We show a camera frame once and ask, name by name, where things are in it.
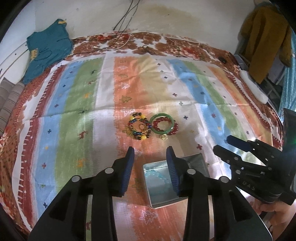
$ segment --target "blue curtain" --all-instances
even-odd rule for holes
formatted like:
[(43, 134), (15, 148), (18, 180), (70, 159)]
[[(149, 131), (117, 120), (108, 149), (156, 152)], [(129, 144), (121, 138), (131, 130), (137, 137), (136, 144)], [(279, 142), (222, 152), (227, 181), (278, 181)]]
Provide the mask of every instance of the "blue curtain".
[(279, 116), (281, 121), (284, 121), (283, 108), (296, 111), (296, 34), (292, 31), (291, 38), (292, 60), (291, 67), (286, 67), (284, 77), (284, 87), (281, 95), (281, 103), (279, 106)]

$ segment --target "person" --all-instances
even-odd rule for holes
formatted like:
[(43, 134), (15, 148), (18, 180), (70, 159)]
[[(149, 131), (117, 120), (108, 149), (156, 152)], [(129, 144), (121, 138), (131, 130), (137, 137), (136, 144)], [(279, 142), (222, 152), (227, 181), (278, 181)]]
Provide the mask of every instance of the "person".
[(287, 235), (291, 237), (291, 232), (295, 232), (296, 201), (294, 201), (291, 206), (282, 201), (276, 201), (272, 204), (263, 204), (257, 199), (255, 199), (253, 202), (250, 202), (250, 204), (258, 215), (260, 215), (262, 212), (274, 212), (273, 216), (269, 220), (270, 224), (272, 225), (272, 229), (270, 229), (270, 231), (272, 233), (273, 240), (290, 240), (286, 239), (285, 237)]

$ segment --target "green jade bangle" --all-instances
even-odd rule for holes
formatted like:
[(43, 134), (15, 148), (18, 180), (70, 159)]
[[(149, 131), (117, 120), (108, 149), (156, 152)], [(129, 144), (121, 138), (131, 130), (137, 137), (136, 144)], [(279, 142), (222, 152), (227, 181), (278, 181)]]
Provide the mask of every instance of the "green jade bangle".
[(156, 115), (152, 116), (151, 119), (150, 119), (150, 121), (149, 121), (149, 123), (152, 124), (153, 120), (156, 119), (157, 117), (160, 117), (160, 116), (165, 116), (165, 117), (169, 118), (170, 121), (171, 121), (171, 127), (170, 127), (169, 129), (165, 130), (165, 131), (157, 131), (157, 130), (155, 130), (155, 129), (153, 128), (153, 126), (152, 126), (151, 130), (152, 130), (155, 134), (158, 134), (158, 135), (164, 135), (164, 134), (167, 134), (167, 133), (169, 133), (171, 130), (174, 129), (174, 125), (175, 125), (175, 123), (174, 123), (174, 119), (173, 119), (170, 115), (168, 115), (168, 114), (166, 114), (166, 113), (159, 113), (159, 114), (156, 114)]

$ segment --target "open tin box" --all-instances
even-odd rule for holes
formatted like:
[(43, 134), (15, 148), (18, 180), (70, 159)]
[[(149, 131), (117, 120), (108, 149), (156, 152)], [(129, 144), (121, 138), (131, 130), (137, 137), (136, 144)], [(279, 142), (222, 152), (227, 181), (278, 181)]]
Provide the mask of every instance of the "open tin box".
[[(201, 153), (182, 158), (187, 161), (190, 168), (201, 172), (205, 177), (210, 177)], [(144, 164), (143, 172), (151, 208), (165, 207), (186, 199), (178, 197), (174, 192), (166, 160)]]

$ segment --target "blue stripe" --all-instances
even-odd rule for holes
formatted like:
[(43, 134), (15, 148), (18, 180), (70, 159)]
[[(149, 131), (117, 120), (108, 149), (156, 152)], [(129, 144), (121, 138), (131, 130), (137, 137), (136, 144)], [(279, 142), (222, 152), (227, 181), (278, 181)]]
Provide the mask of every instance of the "blue stripe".
[(54, 170), (60, 135), (59, 124), (70, 89), (82, 64), (83, 62), (75, 62), (66, 67), (55, 87), (49, 105), (45, 108), (44, 116), (40, 118), (41, 135), (38, 143), (38, 157), (35, 158), (37, 161), (35, 192), (38, 217), (45, 211), (43, 204), (49, 205), (57, 195)]
[[(220, 113), (219, 109), (216, 107), (215, 103), (211, 99), (207, 89), (199, 81), (198, 76), (190, 69), (188, 69), (181, 60), (167, 61), (173, 66), (175, 73), (177, 74), (179, 79), (186, 84), (194, 100), (200, 104), (203, 118), (216, 144), (234, 153), (240, 153), (239, 149), (225, 143), (226, 138), (231, 135), (231, 132), (225, 124), (223, 115)], [(227, 166), (227, 175), (228, 177), (231, 177), (229, 165), (226, 163), (225, 165)]]

